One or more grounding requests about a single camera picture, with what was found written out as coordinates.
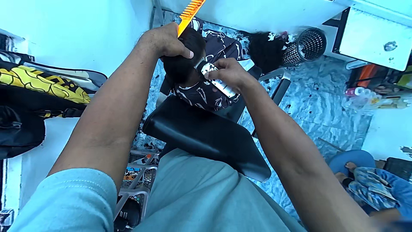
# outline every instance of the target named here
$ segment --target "black hair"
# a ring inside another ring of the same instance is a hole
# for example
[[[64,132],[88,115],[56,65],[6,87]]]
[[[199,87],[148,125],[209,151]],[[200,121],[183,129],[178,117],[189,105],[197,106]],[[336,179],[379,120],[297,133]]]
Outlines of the black hair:
[[[193,58],[186,59],[183,56],[162,57],[164,71],[175,83],[185,83],[194,70],[194,66],[202,58],[206,48],[206,42],[202,35],[193,28],[186,28],[179,40],[193,52]]]
[[[272,41],[268,41],[268,36],[269,32],[258,32],[247,36],[248,54],[256,66],[262,69],[263,74],[279,68],[282,63],[282,48],[286,44],[282,36]]]

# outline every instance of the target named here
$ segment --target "barber's hand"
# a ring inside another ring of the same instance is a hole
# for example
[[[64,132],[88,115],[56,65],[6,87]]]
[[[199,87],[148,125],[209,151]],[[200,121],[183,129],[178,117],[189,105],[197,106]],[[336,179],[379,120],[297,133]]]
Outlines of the barber's hand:
[[[193,52],[178,40],[178,25],[175,22],[146,31],[139,43],[150,46],[159,57],[182,55],[188,59],[193,58]]]
[[[241,93],[249,83],[256,82],[256,79],[246,72],[235,58],[219,59],[214,65],[219,70],[206,73],[205,78],[222,80],[237,93]]]

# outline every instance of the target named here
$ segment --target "orange comb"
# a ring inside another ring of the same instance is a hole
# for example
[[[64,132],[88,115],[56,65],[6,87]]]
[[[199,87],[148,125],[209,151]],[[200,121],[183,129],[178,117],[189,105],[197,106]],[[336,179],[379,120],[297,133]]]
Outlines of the orange comb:
[[[189,23],[192,21],[193,17],[199,11],[199,9],[203,6],[206,0],[192,0],[183,13],[180,15],[182,22],[179,24],[178,30],[178,37],[182,34],[182,32],[187,28]]]

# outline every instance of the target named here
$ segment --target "blue patterned cloth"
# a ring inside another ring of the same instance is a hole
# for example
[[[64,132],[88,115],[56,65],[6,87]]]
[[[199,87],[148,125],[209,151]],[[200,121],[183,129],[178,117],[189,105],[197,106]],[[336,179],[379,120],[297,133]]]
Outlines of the blue patterned cloth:
[[[360,198],[376,210],[397,208],[402,216],[412,217],[412,184],[382,169],[359,167],[355,181],[348,186],[352,197]]]

